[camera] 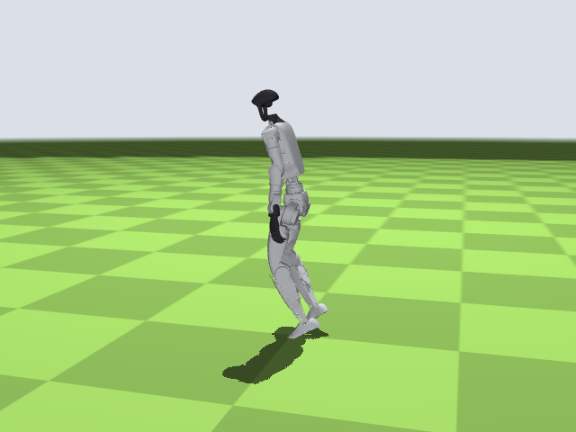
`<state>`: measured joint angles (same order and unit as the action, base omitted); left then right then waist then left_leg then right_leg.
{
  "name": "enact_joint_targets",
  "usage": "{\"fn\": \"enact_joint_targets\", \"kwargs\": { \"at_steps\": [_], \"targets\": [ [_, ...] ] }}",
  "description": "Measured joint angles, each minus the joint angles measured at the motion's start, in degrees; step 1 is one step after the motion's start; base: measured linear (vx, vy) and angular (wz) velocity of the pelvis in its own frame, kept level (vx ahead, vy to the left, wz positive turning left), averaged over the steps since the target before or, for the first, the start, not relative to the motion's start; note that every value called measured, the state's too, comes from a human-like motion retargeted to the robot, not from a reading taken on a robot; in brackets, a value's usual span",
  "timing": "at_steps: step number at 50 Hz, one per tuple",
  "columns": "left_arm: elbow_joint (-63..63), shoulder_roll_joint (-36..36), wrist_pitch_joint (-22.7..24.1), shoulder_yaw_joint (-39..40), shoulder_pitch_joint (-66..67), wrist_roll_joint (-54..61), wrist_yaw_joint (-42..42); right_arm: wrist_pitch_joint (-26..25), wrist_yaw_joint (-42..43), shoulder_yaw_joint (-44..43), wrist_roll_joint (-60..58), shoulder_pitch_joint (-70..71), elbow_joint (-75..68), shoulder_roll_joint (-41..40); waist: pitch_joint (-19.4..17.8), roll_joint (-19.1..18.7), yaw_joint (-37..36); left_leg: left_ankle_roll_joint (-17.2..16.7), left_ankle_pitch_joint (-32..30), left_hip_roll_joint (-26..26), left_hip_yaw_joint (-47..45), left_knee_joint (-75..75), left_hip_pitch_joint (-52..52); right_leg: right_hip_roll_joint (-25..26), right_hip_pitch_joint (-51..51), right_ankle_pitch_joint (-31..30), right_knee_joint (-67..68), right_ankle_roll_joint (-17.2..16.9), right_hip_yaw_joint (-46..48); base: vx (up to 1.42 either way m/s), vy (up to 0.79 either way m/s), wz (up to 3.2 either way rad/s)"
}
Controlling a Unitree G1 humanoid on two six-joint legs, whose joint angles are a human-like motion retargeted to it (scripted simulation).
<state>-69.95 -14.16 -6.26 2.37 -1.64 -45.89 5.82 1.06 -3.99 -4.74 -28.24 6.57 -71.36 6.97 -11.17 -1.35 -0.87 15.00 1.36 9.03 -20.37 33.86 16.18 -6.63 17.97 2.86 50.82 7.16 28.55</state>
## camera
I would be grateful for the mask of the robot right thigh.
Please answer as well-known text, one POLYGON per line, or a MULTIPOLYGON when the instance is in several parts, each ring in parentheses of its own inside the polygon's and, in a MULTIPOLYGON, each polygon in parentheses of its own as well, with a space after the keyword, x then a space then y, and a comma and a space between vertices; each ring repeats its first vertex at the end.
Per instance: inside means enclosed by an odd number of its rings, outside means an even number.
MULTIPOLYGON (((311 203, 309 202, 309 207, 308 210, 300 215, 305 217, 309 211, 309 208, 311 206, 311 203)), ((293 251, 294 245, 296 243, 296 240, 298 238, 300 229, 301 229, 301 218, 299 217, 297 223, 295 226, 293 225, 287 225, 287 224, 283 224, 285 226, 287 226, 290 231, 288 232, 289 235, 289 239, 288 239, 288 243, 285 249, 285 252, 281 258, 281 262, 287 264, 290 268, 292 268, 293 266, 297 266, 299 264, 299 257, 297 255, 297 253, 295 251, 293 251)))

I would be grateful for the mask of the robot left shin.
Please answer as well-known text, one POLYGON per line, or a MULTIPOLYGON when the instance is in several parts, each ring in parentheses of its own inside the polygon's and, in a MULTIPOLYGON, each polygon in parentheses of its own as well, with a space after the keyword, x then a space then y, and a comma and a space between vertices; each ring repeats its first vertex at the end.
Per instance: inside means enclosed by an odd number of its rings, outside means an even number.
POLYGON ((296 285, 290 275, 289 269, 285 266, 280 266, 275 270, 274 276, 277 282, 275 282, 270 275, 277 291, 280 293, 286 305, 289 308, 291 307, 290 309, 294 314, 294 316, 297 317, 298 321, 300 322, 300 325, 304 325, 305 324, 304 322, 307 321, 307 318, 304 314, 300 302, 301 296, 298 293, 296 285), (298 316, 303 322, 300 321, 298 316))

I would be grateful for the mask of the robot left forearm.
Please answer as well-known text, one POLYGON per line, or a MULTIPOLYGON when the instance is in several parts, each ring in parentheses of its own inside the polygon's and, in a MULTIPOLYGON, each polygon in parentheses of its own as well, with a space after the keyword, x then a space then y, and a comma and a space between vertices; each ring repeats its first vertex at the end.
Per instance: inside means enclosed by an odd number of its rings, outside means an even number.
POLYGON ((281 210, 281 191, 282 186, 284 186, 284 182, 281 179, 281 171, 279 166, 272 165, 269 167, 268 170, 269 178, 270 178, 270 191, 269 191, 269 204, 267 210, 269 213, 273 213, 273 206, 278 204, 281 210))

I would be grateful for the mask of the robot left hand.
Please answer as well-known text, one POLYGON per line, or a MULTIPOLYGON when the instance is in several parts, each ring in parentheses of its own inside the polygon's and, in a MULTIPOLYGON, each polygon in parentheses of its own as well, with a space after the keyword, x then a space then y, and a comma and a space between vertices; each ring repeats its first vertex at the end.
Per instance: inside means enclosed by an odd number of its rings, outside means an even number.
POLYGON ((279 222, 278 222, 277 217, 280 216, 280 207, 278 204, 275 204, 273 206, 273 213, 269 213, 268 216, 271 217, 269 227, 270 227, 272 239, 275 242, 283 243, 286 240, 286 238, 283 238, 281 236, 280 230, 279 230, 279 222))

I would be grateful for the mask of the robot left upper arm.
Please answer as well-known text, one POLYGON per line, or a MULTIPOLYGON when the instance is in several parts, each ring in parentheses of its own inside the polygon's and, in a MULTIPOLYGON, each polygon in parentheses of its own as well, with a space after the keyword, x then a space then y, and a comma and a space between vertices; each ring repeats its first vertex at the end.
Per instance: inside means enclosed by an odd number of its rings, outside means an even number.
POLYGON ((278 129, 276 127, 271 127, 264 130, 262 132, 262 139, 265 143, 269 158, 273 161, 273 165, 279 166, 282 177, 284 175, 284 162, 279 145, 280 134, 278 129))

